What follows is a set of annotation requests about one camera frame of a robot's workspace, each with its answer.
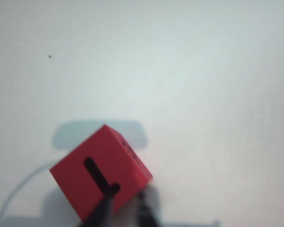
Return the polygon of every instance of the cube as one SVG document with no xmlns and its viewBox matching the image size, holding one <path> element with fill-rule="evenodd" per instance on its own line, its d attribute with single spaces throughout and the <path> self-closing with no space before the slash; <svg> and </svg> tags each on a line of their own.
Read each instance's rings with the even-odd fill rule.
<svg viewBox="0 0 284 227">
<path fill-rule="evenodd" d="M 103 125 L 50 169 L 59 187 L 84 220 L 109 187 L 116 212 L 152 178 L 123 136 Z"/>
</svg>

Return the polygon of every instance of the white surface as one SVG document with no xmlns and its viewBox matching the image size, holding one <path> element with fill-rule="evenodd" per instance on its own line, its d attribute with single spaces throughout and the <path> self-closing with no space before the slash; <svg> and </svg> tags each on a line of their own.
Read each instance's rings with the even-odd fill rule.
<svg viewBox="0 0 284 227">
<path fill-rule="evenodd" d="M 163 222 L 284 227 L 284 1 L 0 0 L 0 210 L 97 119 L 144 128 Z M 3 216 L 79 221 L 46 170 Z"/>
</svg>

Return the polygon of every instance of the red cube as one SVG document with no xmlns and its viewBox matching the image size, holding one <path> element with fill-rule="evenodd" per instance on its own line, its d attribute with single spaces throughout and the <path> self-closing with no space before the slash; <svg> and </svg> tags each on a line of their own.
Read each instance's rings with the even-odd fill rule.
<svg viewBox="0 0 284 227">
<path fill-rule="evenodd" d="M 114 185 L 113 212 L 140 191 L 152 178 L 120 133 L 102 126 L 50 169 L 63 193 L 84 220 Z"/>
</svg>

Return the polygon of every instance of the white background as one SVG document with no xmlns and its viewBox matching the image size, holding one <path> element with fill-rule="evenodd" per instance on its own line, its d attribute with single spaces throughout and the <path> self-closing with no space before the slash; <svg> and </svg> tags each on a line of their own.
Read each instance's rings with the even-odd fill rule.
<svg viewBox="0 0 284 227">
<path fill-rule="evenodd" d="M 284 227 L 284 0 L 0 0 L 0 225 L 75 226 L 53 138 L 112 120 L 162 222 Z"/>
</svg>

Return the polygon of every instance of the cube face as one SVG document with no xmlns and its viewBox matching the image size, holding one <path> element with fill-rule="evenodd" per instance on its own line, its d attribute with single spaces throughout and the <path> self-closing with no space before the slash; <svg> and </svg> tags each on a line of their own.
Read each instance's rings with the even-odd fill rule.
<svg viewBox="0 0 284 227">
<path fill-rule="evenodd" d="M 59 187 L 84 220 L 103 198 L 103 190 L 84 161 L 91 158 L 109 185 L 117 183 L 113 212 L 140 191 L 151 173 L 117 131 L 104 125 L 50 169 Z"/>
</svg>

